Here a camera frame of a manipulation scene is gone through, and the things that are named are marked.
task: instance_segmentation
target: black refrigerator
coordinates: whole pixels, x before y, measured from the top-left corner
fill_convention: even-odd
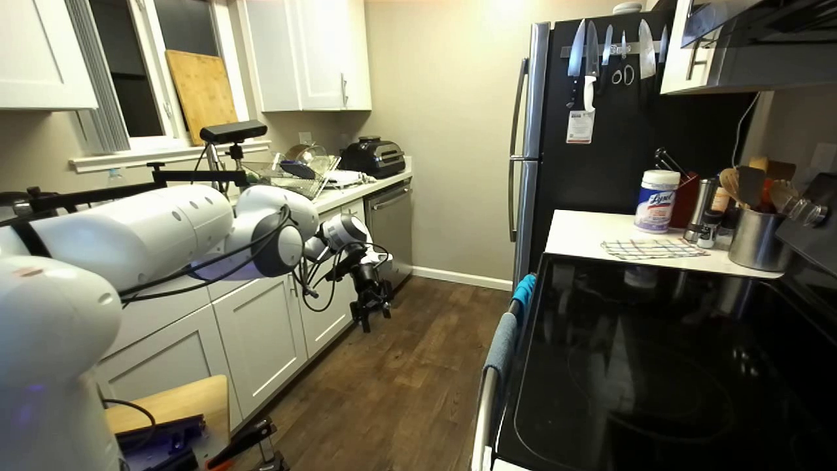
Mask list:
[[[640,29],[652,34],[656,50],[656,73],[648,79],[640,79],[646,65]],[[640,175],[656,164],[660,148],[692,175],[716,175],[735,158],[752,94],[660,94],[667,30],[669,17],[660,13],[530,25],[508,164],[512,281],[537,271],[552,208],[632,212]],[[592,59],[599,69],[589,88],[586,79],[568,69],[571,61],[586,69]],[[595,110],[589,122],[592,137],[586,144],[568,140],[568,124],[576,127],[571,111],[586,99]]]

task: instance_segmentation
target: window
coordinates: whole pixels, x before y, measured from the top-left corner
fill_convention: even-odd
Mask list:
[[[100,110],[75,111],[85,154],[119,158],[195,154],[165,50],[220,54],[234,118],[250,118],[240,86],[232,7],[224,0],[71,0],[67,5],[100,99]]]

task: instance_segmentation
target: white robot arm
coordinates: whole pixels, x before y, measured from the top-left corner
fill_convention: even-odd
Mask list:
[[[318,224],[308,199],[279,188],[250,184],[231,204],[206,184],[172,184],[24,229],[0,228],[2,462],[119,467],[85,373],[117,332],[119,296],[189,263],[204,280],[284,273],[304,254],[371,243],[330,224]]]

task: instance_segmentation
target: baseboard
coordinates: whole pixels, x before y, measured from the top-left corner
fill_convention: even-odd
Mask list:
[[[448,270],[431,270],[431,266],[412,266],[412,277],[478,284],[478,287],[490,287],[490,289],[512,289],[512,281],[503,280],[503,277],[478,277],[478,273],[467,273],[467,271],[448,271]]]

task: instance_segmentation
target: stovetop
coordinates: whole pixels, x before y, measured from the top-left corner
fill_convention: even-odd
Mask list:
[[[560,471],[837,467],[837,284],[805,280],[822,277],[546,255],[497,454]]]

